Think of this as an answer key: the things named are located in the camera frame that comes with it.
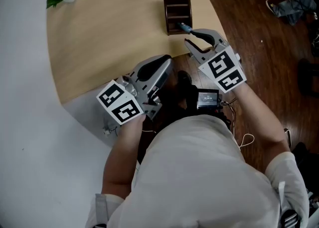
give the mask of white t-shirt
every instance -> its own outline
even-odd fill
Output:
[[[262,174],[245,163],[220,119],[186,117],[155,137],[125,200],[105,196],[107,227],[277,227],[281,181],[286,200],[306,227],[308,196],[292,153],[278,155]],[[86,227],[97,224],[93,199]]]

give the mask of wooden table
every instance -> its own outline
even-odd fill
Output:
[[[191,0],[193,28],[225,33],[209,0]],[[52,74],[61,103],[92,90],[159,54],[188,53],[184,38],[168,36],[163,0],[76,0],[47,11]]]

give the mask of wooden floor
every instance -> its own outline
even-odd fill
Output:
[[[247,83],[283,126],[291,131],[293,147],[301,141],[312,152],[318,153],[319,100],[302,96],[297,86],[298,61],[307,58],[310,62],[319,63],[319,58],[311,54],[305,22],[300,21],[294,27],[288,25],[266,9],[265,0],[211,0],[211,3],[229,43],[242,58]],[[197,72],[196,63],[188,56],[177,57],[174,65],[174,75],[168,87],[173,87],[176,72],[183,69],[190,73],[199,88],[212,88],[205,76]],[[230,93],[223,99],[229,101],[232,98]],[[234,103],[234,107],[237,113],[235,138],[240,143],[243,135],[251,131],[238,104]],[[147,141],[151,137],[143,133]],[[262,157],[258,142],[244,147],[242,153],[247,163],[261,170]]]

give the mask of sneaker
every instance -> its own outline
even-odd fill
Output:
[[[186,91],[191,86],[191,76],[186,71],[179,71],[177,73],[177,90],[181,98],[185,98]]]
[[[274,6],[273,3],[270,3],[269,0],[267,0],[267,1],[266,1],[266,6],[267,6],[267,8],[268,8],[275,16],[277,16],[277,15],[275,14],[275,12],[274,12],[274,9],[273,9],[273,6]]]

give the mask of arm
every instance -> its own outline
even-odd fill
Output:
[[[113,194],[123,199],[130,194],[144,120],[145,115],[140,115],[122,125],[104,167],[101,194]]]
[[[254,136],[261,143],[266,169],[277,155],[290,152],[284,128],[274,113],[246,83],[237,86],[233,92],[253,129]]]

